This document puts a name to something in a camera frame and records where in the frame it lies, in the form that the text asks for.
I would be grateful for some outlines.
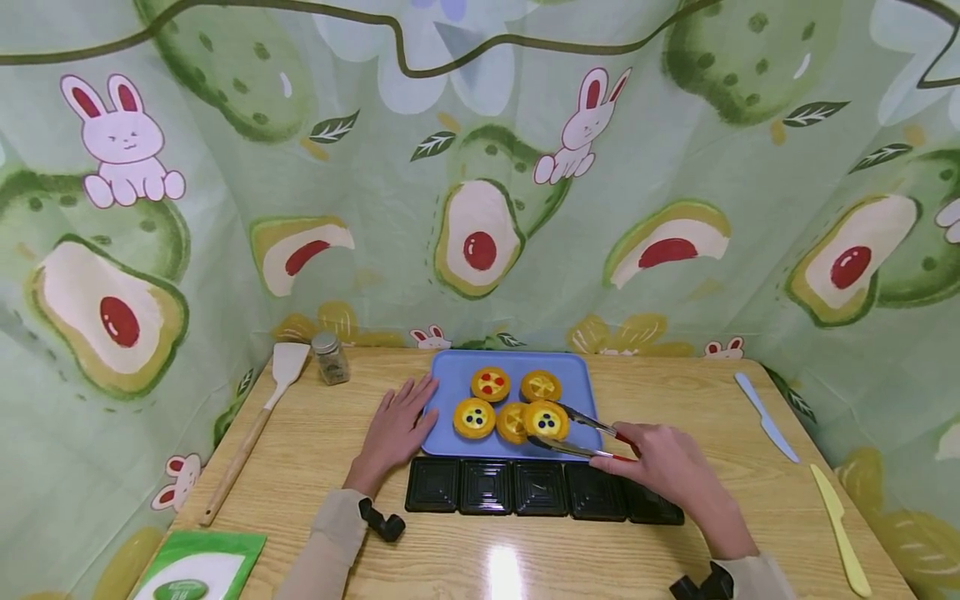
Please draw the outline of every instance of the glass jar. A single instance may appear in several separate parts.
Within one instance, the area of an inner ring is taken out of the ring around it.
[[[320,377],[326,385],[337,385],[350,380],[350,365],[337,336],[321,331],[310,342],[320,366]]]

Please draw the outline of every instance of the blue tray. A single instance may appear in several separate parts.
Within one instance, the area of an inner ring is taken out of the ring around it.
[[[433,376],[440,379],[440,388],[426,409],[440,409],[433,431],[423,441],[423,451],[437,456],[471,456],[483,458],[533,458],[553,461],[583,461],[586,459],[559,454],[538,448],[533,444],[504,442],[496,431],[483,440],[467,440],[453,429],[453,410],[464,399],[473,396],[470,378],[484,367],[499,367],[511,379],[510,395],[494,404],[499,413],[509,402],[522,402],[520,380],[537,369],[552,372],[564,388],[560,402],[596,419],[593,387],[587,363],[576,354],[551,352],[497,352],[491,350],[442,350],[433,357]],[[579,423],[570,424],[566,440],[584,448],[598,450],[603,446],[600,432]]]

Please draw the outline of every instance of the hand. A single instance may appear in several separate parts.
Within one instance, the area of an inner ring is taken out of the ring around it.
[[[633,479],[687,512],[699,502],[729,496],[697,443],[683,431],[624,422],[614,423],[613,428],[639,449],[638,460],[596,457],[590,460],[593,467]]]
[[[633,443],[638,460],[593,457],[592,467],[632,479],[684,509],[700,527],[714,558],[759,554],[736,501],[693,438],[666,425],[617,422],[613,428]]]
[[[437,409],[422,417],[420,413],[439,385],[440,380],[426,374],[416,386],[411,377],[399,392],[387,391],[373,415],[363,449],[353,459],[345,489],[373,498],[390,471],[410,461],[437,422]]]

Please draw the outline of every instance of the printed fabric backdrop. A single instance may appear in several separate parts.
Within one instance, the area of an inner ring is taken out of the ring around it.
[[[960,598],[958,27],[960,0],[4,4],[5,592],[125,598],[272,343],[326,329],[762,361],[917,594]]]

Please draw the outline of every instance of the white plastic knife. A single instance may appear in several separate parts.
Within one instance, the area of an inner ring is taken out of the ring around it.
[[[776,444],[780,452],[785,454],[788,459],[794,463],[799,463],[800,457],[797,456],[797,453],[790,447],[790,443],[783,437],[774,420],[770,418],[767,409],[763,406],[763,402],[760,401],[760,396],[756,394],[754,384],[750,382],[750,378],[742,372],[737,373],[733,378],[736,379],[740,389],[743,390],[743,393],[750,399],[756,411],[760,413],[760,426],[763,427],[763,431],[766,432],[770,441]]]

